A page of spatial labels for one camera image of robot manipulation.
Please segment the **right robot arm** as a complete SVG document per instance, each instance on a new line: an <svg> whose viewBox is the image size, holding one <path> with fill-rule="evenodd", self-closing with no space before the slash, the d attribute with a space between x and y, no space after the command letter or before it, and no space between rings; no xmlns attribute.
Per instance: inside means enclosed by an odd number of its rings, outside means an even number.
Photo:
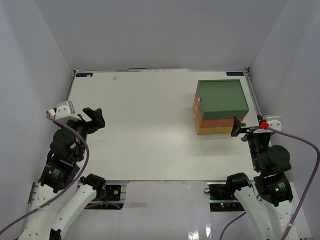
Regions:
<svg viewBox="0 0 320 240"><path fill-rule="evenodd" d="M274 131L281 131L279 116L258 115L257 126L247 126L236 116L231 136L239 134L248 143L254 171L259 175L250 181L243 172L226 179L226 195L238 200L260 240L279 240L289 225L293 193L285 175L292 166L290 153L280 145L269 145Z"/></svg>

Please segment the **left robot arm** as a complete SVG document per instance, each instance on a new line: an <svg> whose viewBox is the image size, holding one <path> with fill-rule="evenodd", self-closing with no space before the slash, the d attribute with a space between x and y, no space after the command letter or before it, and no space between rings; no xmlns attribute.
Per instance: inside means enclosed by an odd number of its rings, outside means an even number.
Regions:
<svg viewBox="0 0 320 240"><path fill-rule="evenodd" d="M89 161L87 136L105 127L102 109L84 108L90 120L63 104L47 112L59 126L49 146L32 210L20 240L63 240L68 229L93 199L105 196L105 179L82 177L78 162Z"/></svg>

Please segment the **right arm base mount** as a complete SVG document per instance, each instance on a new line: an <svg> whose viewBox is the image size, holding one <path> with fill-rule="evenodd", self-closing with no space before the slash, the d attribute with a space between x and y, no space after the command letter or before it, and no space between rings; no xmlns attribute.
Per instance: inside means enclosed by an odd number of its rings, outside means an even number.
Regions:
<svg viewBox="0 0 320 240"><path fill-rule="evenodd" d="M238 200L229 194L225 184L209 184L203 191L209 196L211 212L242 212Z"/></svg>

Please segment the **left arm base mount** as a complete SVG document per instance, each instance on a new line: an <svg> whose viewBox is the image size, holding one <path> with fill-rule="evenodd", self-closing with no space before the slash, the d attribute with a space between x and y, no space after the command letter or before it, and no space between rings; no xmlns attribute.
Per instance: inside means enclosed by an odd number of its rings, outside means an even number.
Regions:
<svg viewBox="0 0 320 240"><path fill-rule="evenodd" d="M101 201L119 201L121 199L122 186L121 185L105 185L101 189L99 200Z"/></svg>

